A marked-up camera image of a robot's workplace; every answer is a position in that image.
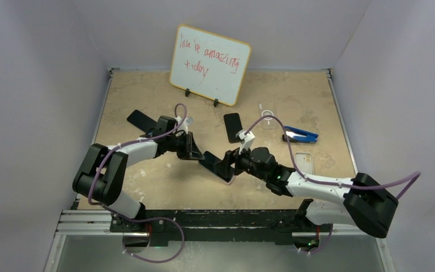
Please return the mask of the green phone black screen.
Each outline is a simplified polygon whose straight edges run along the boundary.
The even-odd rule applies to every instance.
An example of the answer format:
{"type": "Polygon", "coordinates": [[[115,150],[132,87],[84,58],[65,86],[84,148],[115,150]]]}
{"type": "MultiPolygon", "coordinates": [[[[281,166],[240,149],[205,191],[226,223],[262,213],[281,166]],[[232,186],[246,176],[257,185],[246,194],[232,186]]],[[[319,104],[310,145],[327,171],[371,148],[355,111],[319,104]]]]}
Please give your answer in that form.
{"type": "Polygon", "coordinates": [[[215,169],[215,165],[219,162],[221,162],[221,159],[219,159],[217,156],[212,154],[209,151],[205,151],[203,153],[204,160],[200,160],[198,164],[204,168],[205,170],[209,171],[211,174],[213,174],[215,177],[217,177],[219,180],[221,180],[225,184],[230,184],[234,177],[225,177],[221,173],[219,173],[215,169]]]}

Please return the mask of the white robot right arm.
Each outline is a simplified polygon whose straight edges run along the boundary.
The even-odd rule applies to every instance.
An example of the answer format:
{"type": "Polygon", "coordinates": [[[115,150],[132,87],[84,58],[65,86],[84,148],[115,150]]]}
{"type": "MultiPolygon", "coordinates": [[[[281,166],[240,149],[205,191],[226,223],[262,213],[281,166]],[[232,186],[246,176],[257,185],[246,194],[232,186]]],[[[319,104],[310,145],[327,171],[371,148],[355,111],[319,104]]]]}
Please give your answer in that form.
{"type": "Polygon", "coordinates": [[[353,178],[329,178],[300,175],[297,170],[279,164],[266,147],[227,151],[213,170],[223,178],[242,172],[265,182],[274,194],[310,197],[307,209],[298,212],[295,222],[308,231],[315,225],[348,224],[376,238],[385,238],[399,201],[365,173],[353,178]]]}

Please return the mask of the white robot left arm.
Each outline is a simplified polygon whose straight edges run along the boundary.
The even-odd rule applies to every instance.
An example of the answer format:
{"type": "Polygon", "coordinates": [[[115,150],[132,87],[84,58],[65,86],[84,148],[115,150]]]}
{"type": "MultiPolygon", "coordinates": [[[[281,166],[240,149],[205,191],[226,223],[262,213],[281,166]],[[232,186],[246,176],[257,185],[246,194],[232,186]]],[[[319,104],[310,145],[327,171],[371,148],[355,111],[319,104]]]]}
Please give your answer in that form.
{"type": "Polygon", "coordinates": [[[91,145],[72,183],[72,189],[87,197],[90,205],[102,206],[124,218],[133,232],[146,226],[145,205],[123,191],[129,166],[174,152],[181,160],[204,160],[189,125],[191,117],[161,116],[150,132],[136,140],[104,146],[91,145]]]}

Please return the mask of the black phone in centre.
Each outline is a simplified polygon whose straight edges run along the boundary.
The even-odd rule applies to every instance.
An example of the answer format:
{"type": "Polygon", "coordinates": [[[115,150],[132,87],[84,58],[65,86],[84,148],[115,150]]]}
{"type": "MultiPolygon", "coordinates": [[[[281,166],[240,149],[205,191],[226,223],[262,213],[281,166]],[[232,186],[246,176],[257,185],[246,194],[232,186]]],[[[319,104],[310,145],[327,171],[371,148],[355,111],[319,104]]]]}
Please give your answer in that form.
{"type": "Polygon", "coordinates": [[[240,139],[237,134],[242,130],[240,115],[228,113],[223,116],[223,119],[229,143],[238,143],[240,139]]]}

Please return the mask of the black phone on left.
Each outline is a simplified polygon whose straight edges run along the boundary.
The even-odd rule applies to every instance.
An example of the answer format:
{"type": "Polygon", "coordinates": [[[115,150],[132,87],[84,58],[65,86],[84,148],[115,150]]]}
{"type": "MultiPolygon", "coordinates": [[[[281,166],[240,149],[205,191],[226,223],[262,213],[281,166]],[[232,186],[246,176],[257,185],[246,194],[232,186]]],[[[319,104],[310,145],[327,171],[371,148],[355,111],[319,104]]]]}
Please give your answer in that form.
{"type": "Polygon", "coordinates": [[[144,133],[149,133],[157,124],[155,120],[137,109],[126,118],[126,121],[144,133]]]}

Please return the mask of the clear magsafe phone case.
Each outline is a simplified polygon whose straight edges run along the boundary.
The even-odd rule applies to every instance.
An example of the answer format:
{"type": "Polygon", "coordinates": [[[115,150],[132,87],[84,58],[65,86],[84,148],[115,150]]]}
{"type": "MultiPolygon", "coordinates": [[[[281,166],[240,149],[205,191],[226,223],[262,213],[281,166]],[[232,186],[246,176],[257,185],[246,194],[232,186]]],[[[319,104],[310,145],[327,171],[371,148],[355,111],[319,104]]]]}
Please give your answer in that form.
{"type": "Polygon", "coordinates": [[[272,116],[277,116],[277,107],[274,102],[260,101],[258,103],[258,114],[259,117],[266,116],[259,122],[262,129],[273,130],[278,128],[278,122],[272,118],[272,116]]]}

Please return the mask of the beige phone case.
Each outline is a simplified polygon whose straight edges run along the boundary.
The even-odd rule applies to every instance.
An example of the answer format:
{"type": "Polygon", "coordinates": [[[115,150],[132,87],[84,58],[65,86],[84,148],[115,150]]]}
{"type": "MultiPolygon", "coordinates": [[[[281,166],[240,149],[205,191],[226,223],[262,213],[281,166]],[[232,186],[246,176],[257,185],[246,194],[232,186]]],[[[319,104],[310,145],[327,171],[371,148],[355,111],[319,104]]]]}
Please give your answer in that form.
{"type": "Polygon", "coordinates": [[[295,153],[295,162],[302,173],[311,175],[314,174],[314,163],[312,154],[297,152],[295,153]]]}

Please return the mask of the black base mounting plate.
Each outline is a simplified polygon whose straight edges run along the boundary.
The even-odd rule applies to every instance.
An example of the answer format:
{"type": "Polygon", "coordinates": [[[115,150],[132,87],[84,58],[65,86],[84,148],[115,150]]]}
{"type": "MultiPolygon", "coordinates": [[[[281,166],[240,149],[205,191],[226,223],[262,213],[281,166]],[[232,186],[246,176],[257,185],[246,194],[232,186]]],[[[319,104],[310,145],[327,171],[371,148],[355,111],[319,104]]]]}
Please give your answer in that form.
{"type": "Polygon", "coordinates": [[[115,233],[150,233],[151,246],[165,247],[170,241],[269,242],[276,245],[308,243],[331,229],[330,224],[317,226],[300,210],[147,210],[151,222],[135,223],[112,215],[110,228],[115,233]],[[258,229],[183,229],[190,225],[239,226],[258,229]]]}

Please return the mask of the blue black stapler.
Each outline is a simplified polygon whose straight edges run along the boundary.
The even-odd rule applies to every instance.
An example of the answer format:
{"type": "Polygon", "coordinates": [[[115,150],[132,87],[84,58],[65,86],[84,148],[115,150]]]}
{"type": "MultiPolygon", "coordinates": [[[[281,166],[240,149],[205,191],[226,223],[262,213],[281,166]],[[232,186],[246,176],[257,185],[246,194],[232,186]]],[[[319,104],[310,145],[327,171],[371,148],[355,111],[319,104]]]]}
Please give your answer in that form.
{"type": "Polygon", "coordinates": [[[309,131],[301,130],[291,126],[285,126],[285,133],[282,135],[282,141],[290,143],[310,143],[317,142],[319,135],[309,131]]]}

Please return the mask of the yellow framed whiteboard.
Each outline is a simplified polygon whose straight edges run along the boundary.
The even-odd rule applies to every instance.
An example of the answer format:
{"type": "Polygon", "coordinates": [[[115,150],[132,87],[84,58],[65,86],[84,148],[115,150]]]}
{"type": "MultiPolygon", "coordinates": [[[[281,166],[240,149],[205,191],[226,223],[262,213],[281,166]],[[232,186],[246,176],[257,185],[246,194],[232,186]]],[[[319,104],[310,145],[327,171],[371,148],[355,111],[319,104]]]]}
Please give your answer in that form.
{"type": "Polygon", "coordinates": [[[169,82],[172,86],[233,106],[251,56],[248,43],[179,25],[169,82]]]}

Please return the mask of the aluminium frame rail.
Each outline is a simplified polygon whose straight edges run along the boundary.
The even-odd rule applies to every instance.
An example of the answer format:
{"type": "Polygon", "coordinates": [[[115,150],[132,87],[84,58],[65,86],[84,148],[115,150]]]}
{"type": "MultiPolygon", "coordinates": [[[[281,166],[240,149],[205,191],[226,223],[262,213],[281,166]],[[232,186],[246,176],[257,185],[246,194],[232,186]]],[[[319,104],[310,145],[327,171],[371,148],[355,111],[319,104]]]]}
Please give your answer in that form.
{"type": "MultiPolygon", "coordinates": [[[[113,222],[113,216],[104,210],[63,210],[58,220],[56,233],[60,235],[101,235],[112,234],[110,231],[113,222]]],[[[249,228],[251,230],[265,227],[252,225],[251,227],[239,226],[213,226],[211,223],[204,225],[186,226],[184,223],[179,223],[184,229],[237,229],[249,228]]],[[[333,235],[366,235],[365,232],[355,226],[344,224],[335,224],[332,228],[333,235]]]]}

